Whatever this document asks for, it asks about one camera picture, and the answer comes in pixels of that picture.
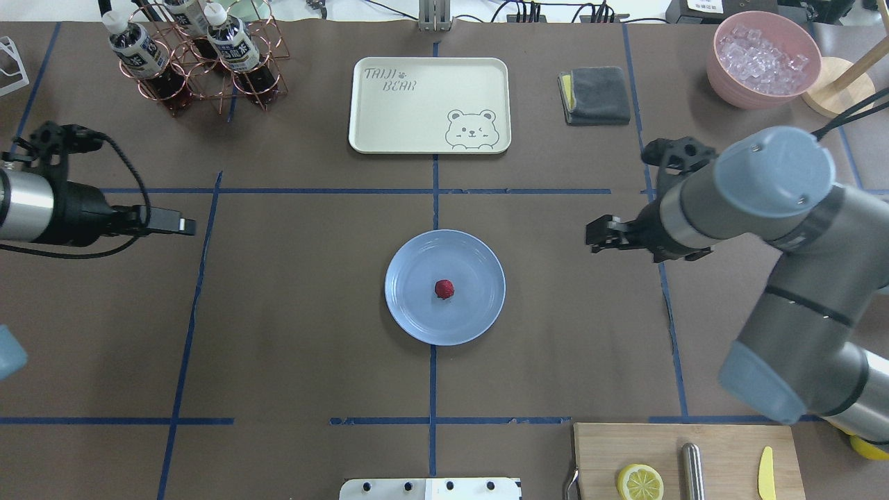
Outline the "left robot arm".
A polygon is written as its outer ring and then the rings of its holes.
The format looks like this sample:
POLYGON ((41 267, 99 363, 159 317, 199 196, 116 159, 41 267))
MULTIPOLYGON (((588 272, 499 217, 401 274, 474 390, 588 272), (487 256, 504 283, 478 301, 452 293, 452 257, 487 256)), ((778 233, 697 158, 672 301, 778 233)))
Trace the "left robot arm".
POLYGON ((88 247, 104 236, 194 236, 197 224, 149 203, 112 206, 101 190, 49 175, 2 171, 3 241, 88 247))

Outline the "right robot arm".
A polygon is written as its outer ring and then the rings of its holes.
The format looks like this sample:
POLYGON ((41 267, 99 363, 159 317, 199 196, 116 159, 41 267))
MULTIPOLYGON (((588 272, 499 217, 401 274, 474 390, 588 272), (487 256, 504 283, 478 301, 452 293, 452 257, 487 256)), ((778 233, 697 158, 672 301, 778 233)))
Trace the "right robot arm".
POLYGON ((887 360, 850 340, 887 292, 887 202, 836 181, 812 133, 773 126, 717 154, 691 137, 642 151, 656 197, 635 219, 586 226, 592 253, 644 249, 697 260, 752 234, 780 257, 720 370, 720 384, 782 424, 811 413, 887 450, 887 360))

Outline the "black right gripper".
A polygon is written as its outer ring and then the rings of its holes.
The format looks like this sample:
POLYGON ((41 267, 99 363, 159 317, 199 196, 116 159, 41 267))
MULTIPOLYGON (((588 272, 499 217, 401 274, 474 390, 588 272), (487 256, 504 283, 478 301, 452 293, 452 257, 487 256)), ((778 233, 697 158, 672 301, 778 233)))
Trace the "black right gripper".
POLYGON ((626 233, 629 239, 622 236, 606 236, 590 243, 591 253, 600 253, 605 250, 634 250, 645 248, 653 254, 654 263, 662 263, 665 260, 693 260, 702 259, 713 252, 711 247, 691 248, 677 242, 667 233, 663 218, 660 215, 660 201, 648 203, 638 217, 631 222, 623 222, 618 216, 603 215, 587 224, 587 232, 592 233, 626 233))

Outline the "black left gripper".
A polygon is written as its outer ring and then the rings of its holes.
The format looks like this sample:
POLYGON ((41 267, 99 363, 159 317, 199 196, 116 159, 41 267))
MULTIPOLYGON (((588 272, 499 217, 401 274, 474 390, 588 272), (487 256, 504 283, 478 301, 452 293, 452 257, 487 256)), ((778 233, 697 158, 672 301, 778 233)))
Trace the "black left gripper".
POLYGON ((136 206, 112 206, 101 190, 80 183, 51 184, 53 209, 36 244, 88 247, 104 236, 172 234, 194 236, 197 223, 179 211, 136 206))

